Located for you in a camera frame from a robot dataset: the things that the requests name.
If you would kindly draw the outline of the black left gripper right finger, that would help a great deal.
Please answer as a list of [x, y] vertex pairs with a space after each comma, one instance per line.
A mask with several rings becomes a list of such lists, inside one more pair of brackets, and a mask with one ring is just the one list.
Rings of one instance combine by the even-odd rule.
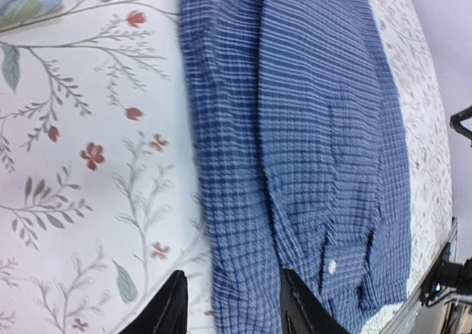
[[284, 269], [281, 274], [280, 310], [283, 333], [349, 334], [293, 270]]

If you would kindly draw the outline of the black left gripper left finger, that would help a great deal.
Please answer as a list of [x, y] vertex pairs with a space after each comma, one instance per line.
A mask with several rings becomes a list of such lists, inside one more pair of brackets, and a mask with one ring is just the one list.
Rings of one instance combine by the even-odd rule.
[[176, 270], [119, 334], [185, 334], [187, 319], [187, 278], [182, 270]]

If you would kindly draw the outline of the blue checkered shirt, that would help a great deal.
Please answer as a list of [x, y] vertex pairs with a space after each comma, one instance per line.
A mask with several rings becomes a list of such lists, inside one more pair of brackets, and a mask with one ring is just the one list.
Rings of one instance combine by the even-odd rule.
[[180, 0], [219, 333], [281, 333], [300, 279], [361, 332], [406, 299], [410, 182], [368, 0]]

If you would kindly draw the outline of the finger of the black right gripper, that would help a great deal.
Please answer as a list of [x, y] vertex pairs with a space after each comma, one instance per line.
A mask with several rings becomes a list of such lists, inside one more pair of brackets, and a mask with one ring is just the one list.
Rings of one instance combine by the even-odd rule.
[[467, 140], [472, 142], [472, 131], [463, 125], [463, 122], [471, 119], [472, 117], [472, 106], [461, 110], [458, 113], [453, 114], [450, 117], [450, 127], [459, 135], [465, 137]]

